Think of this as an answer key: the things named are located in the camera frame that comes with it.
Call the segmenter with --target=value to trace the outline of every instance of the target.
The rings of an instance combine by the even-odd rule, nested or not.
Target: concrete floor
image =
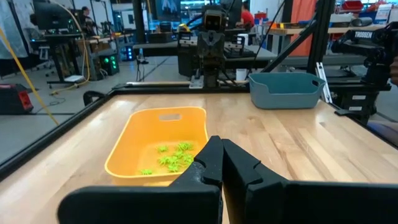
[[[145,65],[146,73],[150,73],[146,77],[147,82],[153,81],[186,81],[187,78],[178,74],[177,57],[152,57],[147,59],[148,65]],[[56,74],[50,77],[45,77],[48,70],[39,70],[36,72],[29,72],[28,76],[32,80],[38,93],[44,100],[46,105],[62,102],[55,106],[50,106],[49,110],[55,113],[55,117],[59,122],[64,122],[73,113],[76,113],[84,108],[83,94],[88,90],[100,91],[107,93],[112,87],[120,83],[136,81],[136,64],[134,62],[122,62],[120,65],[120,73],[108,77],[105,80],[98,82],[90,82],[79,89],[72,89],[61,92],[57,98],[50,96],[52,92],[46,84],[46,81],[57,80]],[[20,83],[26,87],[28,84],[21,74],[9,75],[0,80],[0,83]],[[54,85],[53,89],[63,88],[63,85]],[[41,106],[34,97],[33,93],[29,94],[30,100],[34,106],[33,113],[38,111]],[[393,86],[392,91],[382,92],[377,101],[378,111],[391,119],[398,121],[398,88]],[[57,115],[57,113],[70,113],[69,115]],[[375,115],[372,119],[385,121],[382,116]],[[25,115],[25,116],[0,116],[0,163],[10,158],[21,149],[33,143],[39,137],[49,132],[55,127],[54,122],[42,110],[39,115]]]

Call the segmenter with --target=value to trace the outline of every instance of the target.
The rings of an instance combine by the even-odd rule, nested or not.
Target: yellow cable
[[[39,94],[36,91],[35,86],[33,86],[33,83],[31,82],[31,80],[29,79],[29,77],[27,76],[24,67],[22,67],[19,59],[17,58],[17,56],[15,55],[14,51],[11,48],[10,43],[8,42],[6,35],[4,34],[4,32],[2,31],[2,29],[0,28],[0,36],[2,38],[2,40],[4,41],[6,47],[8,48],[8,50],[10,51],[12,57],[14,58],[15,62],[17,63],[19,70],[21,71],[22,75],[24,76],[24,78],[27,81],[27,84],[30,86],[30,88],[33,91],[33,94],[36,96],[37,100],[39,101],[40,105],[44,108],[45,112],[47,112],[47,114],[50,116],[50,118],[54,121],[54,123],[56,125],[59,125],[58,121],[54,118],[54,116],[52,115],[52,113],[50,112],[50,110],[47,108],[47,106],[45,105],[45,103],[43,102],[43,100],[41,99],[41,97],[39,96]]]
[[[88,82],[90,81],[90,64],[89,64],[89,62],[88,62],[88,52],[87,52],[87,48],[86,48],[85,35],[84,35],[83,30],[81,29],[81,27],[80,27],[78,21],[76,20],[75,16],[74,16],[65,6],[61,5],[61,4],[58,3],[56,0],[50,0],[50,1],[53,2],[53,3],[55,3],[55,4],[57,4],[57,5],[59,5],[59,6],[62,7],[64,10],[66,10],[66,11],[69,13],[69,15],[71,15],[73,21],[75,21],[75,24],[76,24],[76,26],[78,27],[78,30],[81,32],[81,38],[83,39],[83,47],[84,47],[84,49],[85,49],[84,55],[85,55],[85,57],[86,57],[86,64],[87,64],[87,79],[85,78],[85,81],[82,82],[82,83],[75,84],[75,85],[73,85],[73,86],[66,87],[66,88],[62,88],[62,89],[59,89],[59,90],[55,90],[55,91],[53,91],[53,92],[51,93],[51,95],[56,95],[56,94],[60,93],[61,91],[71,90],[72,88],[75,88],[75,87],[78,87],[78,86],[81,86],[81,85],[84,85],[84,84],[88,83]]]

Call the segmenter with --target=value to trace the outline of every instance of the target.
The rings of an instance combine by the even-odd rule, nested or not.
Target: label on bin
[[[362,110],[362,106],[350,106],[350,108],[348,110],[350,110],[350,111],[361,111]]]
[[[366,96],[356,95],[353,96],[353,100],[366,100]]]

